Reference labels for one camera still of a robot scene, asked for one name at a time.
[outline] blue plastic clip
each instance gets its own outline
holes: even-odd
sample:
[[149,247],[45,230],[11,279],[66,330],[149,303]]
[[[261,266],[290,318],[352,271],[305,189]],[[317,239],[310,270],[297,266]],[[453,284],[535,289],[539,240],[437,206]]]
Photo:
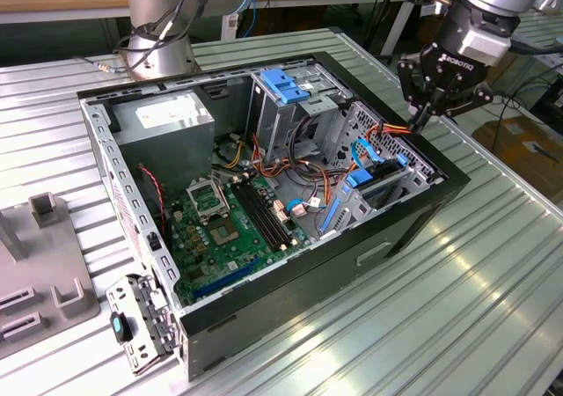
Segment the blue plastic clip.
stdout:
[[336,198],[333,202],[333,205],[330,209],[330,211],[328,212],[328,214],[326,215],[325,221],[323,222],[323,224],[320,226],[320,231],[321,233],[325,233],[326,228],[328,227],[328,224],[331,222],[331,220],[334,217],[334,213],[336,212],[336,209],[338,208],[338,206],[340,205],[340,198]]
[[397,154],[397,161],[403,166],[406,167],[408,165],[408,158],[405,154]]
[[359,187],[362,183],[369,182],[373,176],[366,169],[359,169],[350,172],[346,177],[346,182],[351,187]]
[[296,103],[311,96],[307,91],[299,88],[294,82],[294,78],[286,75],[281,69],[264,70],[260,73],[260,77],[283,104]]

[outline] yellow cable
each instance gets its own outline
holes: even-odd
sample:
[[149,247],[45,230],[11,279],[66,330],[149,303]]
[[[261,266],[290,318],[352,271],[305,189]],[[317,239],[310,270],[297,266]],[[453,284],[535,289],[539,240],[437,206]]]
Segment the yellow cable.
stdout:
[[237,155],[233,158],[233,160],[228,163],[225,168],[227,169],[232,169],[235,165],[238,164],[238,161],[240,160],[240,155],[242,154],[243,151],[243,143],[240,142],[238,143],[238,148],[237,148]]

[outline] blue latch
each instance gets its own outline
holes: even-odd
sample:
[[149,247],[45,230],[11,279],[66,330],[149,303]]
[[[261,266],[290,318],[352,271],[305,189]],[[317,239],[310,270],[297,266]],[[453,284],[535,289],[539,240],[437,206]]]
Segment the blue latch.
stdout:
[[403,166],[406,167],[408,165],[408,158],[405,154],[397,154],[397,161]]
[[283,104],[296,103],[311,96],[307,91],[299,88],[294,82],[294,78],[286,75],[281,69],[264,70],[260,73],[260,77]]
[[362,183],[369,182],[372,179],[373,176],[366,169],[359,169],[350,172],[346,177],[346,182],[351,187],[359,187]]

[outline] ram slot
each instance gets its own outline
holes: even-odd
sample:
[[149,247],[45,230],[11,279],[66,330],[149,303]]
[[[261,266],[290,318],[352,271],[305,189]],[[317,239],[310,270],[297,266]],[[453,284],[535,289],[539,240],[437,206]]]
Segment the ram slot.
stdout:
[[266,240],[270,250],[273,252],[279,251],[281,245],[289,243],[290,237],[283,230],[274,214],[268,209],[260,194],[251,183],[243,182],[237,184],[231,190],[243,206],[243,209],[245,209],[254,226],[256,226]]

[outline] gray holder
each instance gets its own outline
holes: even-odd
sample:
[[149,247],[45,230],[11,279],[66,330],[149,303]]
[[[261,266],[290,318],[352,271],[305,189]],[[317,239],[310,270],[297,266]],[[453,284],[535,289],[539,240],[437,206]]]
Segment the gray holder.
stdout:
[[99,313],[66,202],[51,193],[0,213],[0,359]]

